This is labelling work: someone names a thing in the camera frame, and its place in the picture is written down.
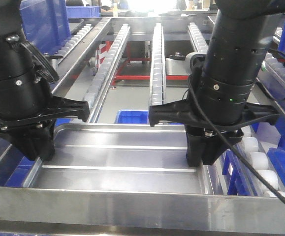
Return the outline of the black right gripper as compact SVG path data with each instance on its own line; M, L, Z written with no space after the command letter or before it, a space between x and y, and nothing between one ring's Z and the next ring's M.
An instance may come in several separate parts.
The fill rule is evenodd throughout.
M216 128L233 146L243 138L242 127L258 122L274 125L279 116L279 112L273 106L247 103L238 123L229 126L216 125ZM213 165L221 154L229 149L215 131L211 136L205 134L213 128L207 121L201 119L200 115L193 112L190 101L186 99L150 106L150 126L162 121L182 123L185 126L188 147L186 159L189 166Z

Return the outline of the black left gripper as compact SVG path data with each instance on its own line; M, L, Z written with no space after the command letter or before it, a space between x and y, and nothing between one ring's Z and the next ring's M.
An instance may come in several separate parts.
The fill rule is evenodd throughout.
M52 97L49 105L37 115L6 120L0 116L0 138L13 144L29 160L49 161L55 154L56 119L72 117L87 121L88 102Z

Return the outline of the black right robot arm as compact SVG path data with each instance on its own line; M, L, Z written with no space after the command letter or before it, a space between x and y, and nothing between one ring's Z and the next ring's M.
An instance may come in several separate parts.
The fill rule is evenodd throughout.
M269 50L285 0L219 0L207 54L199 56L189 76L186 99L149 108L151 126L182 123L191 167L212 165L227 147L216 127L232 144L243 138L242 127L275 124L272 106L248 102L252 86Z

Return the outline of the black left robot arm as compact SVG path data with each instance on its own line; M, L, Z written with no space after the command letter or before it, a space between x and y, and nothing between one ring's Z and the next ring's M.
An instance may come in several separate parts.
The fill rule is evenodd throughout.
M58 118L86 121L85 101L54 96L59 76L45 56L26 40L20 2L0 0L0 137L30 160L51 160Z

